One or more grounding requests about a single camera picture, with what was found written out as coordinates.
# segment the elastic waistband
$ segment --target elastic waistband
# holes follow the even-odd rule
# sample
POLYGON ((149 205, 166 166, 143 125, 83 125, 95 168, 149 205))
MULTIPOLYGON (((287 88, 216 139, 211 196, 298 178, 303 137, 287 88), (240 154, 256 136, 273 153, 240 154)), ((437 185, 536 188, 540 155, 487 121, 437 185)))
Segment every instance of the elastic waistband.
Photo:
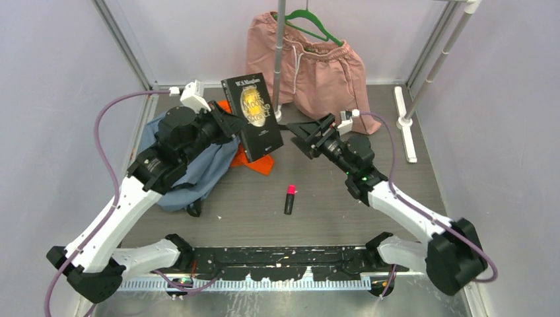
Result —
MULTIPOLYGON (((262 15, 262 20, 273 33, 276 33, 277 29, 277 21, 272 17, 272 14, 275 13, 276 11, 270 11, 262 15)), ((342 46, 338 46, 336 43, 312 43, 298 30, 287 25, 284 27, 284 41, 288 42, 290 46, 294 46, 299 53, 303 53, 302 58, 318 61, 344 58, 352 52, 352 49, 345 40, 342 41, 342 46)))

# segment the clothes hanger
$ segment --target clothes hanger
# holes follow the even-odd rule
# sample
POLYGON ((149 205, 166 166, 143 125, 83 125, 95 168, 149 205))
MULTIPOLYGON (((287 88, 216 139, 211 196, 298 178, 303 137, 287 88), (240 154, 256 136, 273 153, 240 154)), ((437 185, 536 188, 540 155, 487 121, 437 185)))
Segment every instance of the clothes hanger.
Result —
POLYGON ((318 38, 319 40, 323 40, 325 42, 328 42, 328 40, 331 40, 332 42, 334 42, 338 46, 342 46, 342 42, 340 42, 337 38, 335 38, 329 32, 327 32, 327 30, 325 29, 325 27, 323 26, 321 21, 319 21, 319 18, 308 10, 308 7, 307 7, 308 2, 309 2, 309 0, 306 1, 305 10, 302 10, 302 9, 295 10, 294 12, 292 12, 291 14, 289 14, 285 17, 286 25, 290 26, 292 28, 295 28, 296 30, 300 30, 301 32, 303 32, 305 34, 309 34, 309 35, 311 35, 315 38, 318 38), (324 37, 321 36, 321 35, 317 35, 317 34, 311 32, 311 31, 307 31, 303 28, 300 28, 299 26, 295 26, 292 23, 288 22, 289 20, 293 20, 294 18, 305 18, 306 20, 311 21, 311 23, 313 23, 315 26, 317 26, 317 28, 319 29, 319 31, 321 31, 321 33, 324 35, 324 37))

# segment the white wall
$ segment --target white wall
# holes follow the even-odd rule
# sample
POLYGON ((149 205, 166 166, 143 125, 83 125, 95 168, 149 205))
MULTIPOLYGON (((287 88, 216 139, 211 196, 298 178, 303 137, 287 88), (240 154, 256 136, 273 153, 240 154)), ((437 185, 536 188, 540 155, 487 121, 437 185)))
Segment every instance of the white wall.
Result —
MULTIPOLYGON (((244 74, 247 29, 276 0, 107 0, 150 79, 207 83, 244 74)), ((310 0, 325 28, 362 57, 369 83, 407 81, 445 3, 310 0)), ((287 14, 305 0, 288 0, 287 14)), ((304 26, 301 19, 294 20, 304 26)))
POLYGON ((560 311, 558 1, 484 1, 419 105, 449 215, 477 228, 500 277, 490 316, 560 311))
MULTIPOLYGON (((55 273, 45 255, 72 241, 110 199, 93 143, 97 112, 142 87, 91 1, 4 1, 0 10, 0 315, 43 316, 55 273)), ((122 176, 143 100, 102 122, 122 176)), ((77 294, 61 280, 54 316, 77 294)))

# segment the clothes rack pole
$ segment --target clothes rack pole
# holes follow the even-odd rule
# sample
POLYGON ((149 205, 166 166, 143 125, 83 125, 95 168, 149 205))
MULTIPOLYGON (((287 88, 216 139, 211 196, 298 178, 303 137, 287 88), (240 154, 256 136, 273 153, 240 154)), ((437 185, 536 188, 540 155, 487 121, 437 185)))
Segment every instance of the clothes rack pole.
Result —
POLYGON ((466 2, 467 5, 465 7, 463 15, 461 16, 461 19, 459 20, 459 22, 455 26, 455 29, 449 36, 447 43, 445 43, 445 46, 443 47, 438 59, 435 61, 434 65, 432 66, 432 69, 428 73, 428 76, 426 77, 426 79, 422 83, 422 86, 418 90, 418 93, 416 94, 415 98, 412 100, 412 104, 408 112, 406 111, 406 107, 404 104, 404 98, 402 96, 402 88, 395 87, 395 92, 394 92, 395 101, 399 113, 397 126, 399 127, 399 129, 401 129, 403 142, 405 146, 406 159, 410 163, 417 162, 416 151, 414 149, 414 142, 412 139, 412 134, 410 132, 410 127, 412 126, 412 119, 411 119, 412 115, 414 115, 414 113, 416 112, 418 104, 422 100, 422 97, 424 97, 430 84, 434 81, 434 78, 436 77, 437 73, 441 69, 443 63, 445 62, 445 59, 451 52, 453 45, 455 44, 455 42, 457 42, 459 35, 461 35, 463 29, 465 29, 465 25, 467 25, 467 22, 469 21, 470 17, 475 13, 476 9, 482 2, 482 0, 445 0, 445 1, 461 1, 461 2, 466 2))
POLYGON ((272 88, 272 108, 276 120, 282 119, 282 105, 278 103, 280 97, 280 72, 282 63, 282 47, 284 45, 284 25, 286 24, 286 0, 278 0, 276 48, 274 53, 274 81, 272 88))

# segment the robotic arm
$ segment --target robotic arm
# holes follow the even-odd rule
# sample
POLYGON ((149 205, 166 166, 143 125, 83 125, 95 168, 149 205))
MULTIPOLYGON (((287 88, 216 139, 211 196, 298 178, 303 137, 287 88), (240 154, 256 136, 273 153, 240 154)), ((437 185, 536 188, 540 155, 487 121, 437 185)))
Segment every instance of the robotic arm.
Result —
POLYGON ((481 248, 474 226, 465 219, 453 221, 431 211, 391 184, 373 165, 374 152, 366 136, 353 135, 342 141, 340 132, 348 131, 351 116, 350 112, 342 112, 342 122, 338 127, 333 125, 335 117, 332 114, 315 122, 291 123, 287 127, 296 135, 294 144, 307 157, 314 159, 323 154, 348 175, 345 184, 352 197, 393 218, 418 239, 418 242, 404 241, 383 232, 366 244, 373 261, 398 264, 426 273, 440 291, 454 295, 484 271, 488 264, 436 222, 454 229, 481 248), (397 194, 433 220, 428 221, 397 199, 397 194))
MULTIPOLYGON (((93 303, 106 300, 132 277, 161 267, 186 269, 192 262, 192 247, 176 234, 142 248, 117 247, 142 214, 185 174, 190 162, 210 144, 231 141, 246 124, 244 118, 226 113, 215 102, 206 103, 196 90, 193 83, 187 85, 181 97, 184 106, 169 110, 159 122, 156 143, 139 153, 127 170, 119 205, 64 271, 69 284, 93 303)), ((176 88, 171 93, 179 92, 176 88)), ((106 216, 112 202, 72 243, 51 248, 47 259, 56 268, 106 216)))

